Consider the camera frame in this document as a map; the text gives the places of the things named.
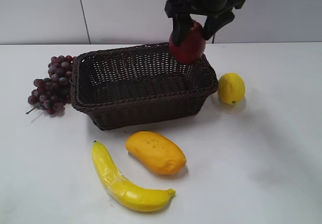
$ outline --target grape stem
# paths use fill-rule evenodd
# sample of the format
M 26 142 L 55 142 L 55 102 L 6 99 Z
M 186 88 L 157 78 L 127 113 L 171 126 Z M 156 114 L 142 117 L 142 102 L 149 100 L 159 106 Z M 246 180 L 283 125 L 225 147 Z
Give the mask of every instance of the grape stem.
M 29 113 L 31 113 L 33 110 L 35 110 L 36 107 L 34 107 L 33 109 L 31 109 L 30 111 L 26 112 L 26 115 L 28 115 Z

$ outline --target mango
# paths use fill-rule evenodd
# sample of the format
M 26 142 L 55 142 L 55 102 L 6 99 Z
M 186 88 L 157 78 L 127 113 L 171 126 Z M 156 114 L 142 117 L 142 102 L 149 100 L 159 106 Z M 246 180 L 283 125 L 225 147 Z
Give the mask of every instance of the mango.
M 186 156 L 171 140 L 155 133 L 142 131 L 130 136 L 126 149 L 148 169 L 161 175 L 174 175 L 186 164 Z

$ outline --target robotic arm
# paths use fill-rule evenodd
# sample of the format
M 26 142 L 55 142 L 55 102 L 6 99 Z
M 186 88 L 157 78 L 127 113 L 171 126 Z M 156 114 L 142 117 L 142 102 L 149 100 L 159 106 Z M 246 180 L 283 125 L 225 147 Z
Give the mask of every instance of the robotic arm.
M 232 9 L 240 9 L 245 0 L 168 0 L 165 12 L 173 19 L 172 40 L 179 46 L 194 26 L 190 14 L 205 15 L 202 37 L 209 40 L 219 29 L 234 20 Z

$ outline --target lemon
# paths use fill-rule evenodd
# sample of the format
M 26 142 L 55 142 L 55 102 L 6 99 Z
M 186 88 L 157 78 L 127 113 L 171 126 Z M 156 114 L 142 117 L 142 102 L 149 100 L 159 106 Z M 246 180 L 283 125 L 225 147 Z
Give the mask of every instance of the lemon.
M 236 73 L 224 74 L 219 79 L 218 96 L 224 103 L 234 105 L 245 96 L 245 84 Z

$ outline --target bunch of grapes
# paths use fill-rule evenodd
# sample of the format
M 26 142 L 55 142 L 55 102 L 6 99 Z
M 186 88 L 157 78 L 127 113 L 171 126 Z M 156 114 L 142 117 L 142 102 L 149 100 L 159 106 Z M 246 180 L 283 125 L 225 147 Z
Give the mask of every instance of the bunch of grapes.
M 35 79 L 34 89 L 31 96 L 28 97 L 28 103 L 33 105 L 26 114 L 29 114 L 35 108 L 47 111 L 49 115 L 63 111 L 66 103 L 71 102 L 70 98 L 70 78 L 72 67 L 76 57 L 59 56 L 52 57 L 48 65 L 48 74 L 50 78 Z

